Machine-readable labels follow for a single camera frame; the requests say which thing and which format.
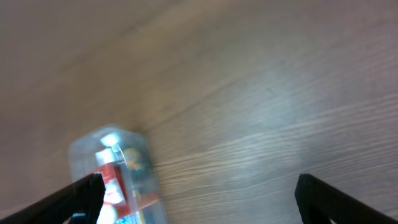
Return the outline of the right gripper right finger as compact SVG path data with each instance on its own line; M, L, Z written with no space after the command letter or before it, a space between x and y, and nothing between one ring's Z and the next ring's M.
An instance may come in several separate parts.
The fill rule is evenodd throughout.
M303 223L397 224L397 220L310 174L299 175L295 199Z

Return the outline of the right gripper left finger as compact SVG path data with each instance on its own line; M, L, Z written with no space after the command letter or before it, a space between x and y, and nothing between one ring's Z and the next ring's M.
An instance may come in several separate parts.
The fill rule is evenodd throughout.
M1 219L1 223L96 223L105 190L102 175L90 174Z

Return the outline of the red white medicine box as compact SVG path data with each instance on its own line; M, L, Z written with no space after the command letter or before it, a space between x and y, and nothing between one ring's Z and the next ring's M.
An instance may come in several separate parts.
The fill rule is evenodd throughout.
M99 166L93 173L100 173L103 178L106 189L103 205L113 208L118 218L128 215L130 209L120 166L116 163L107 163Z

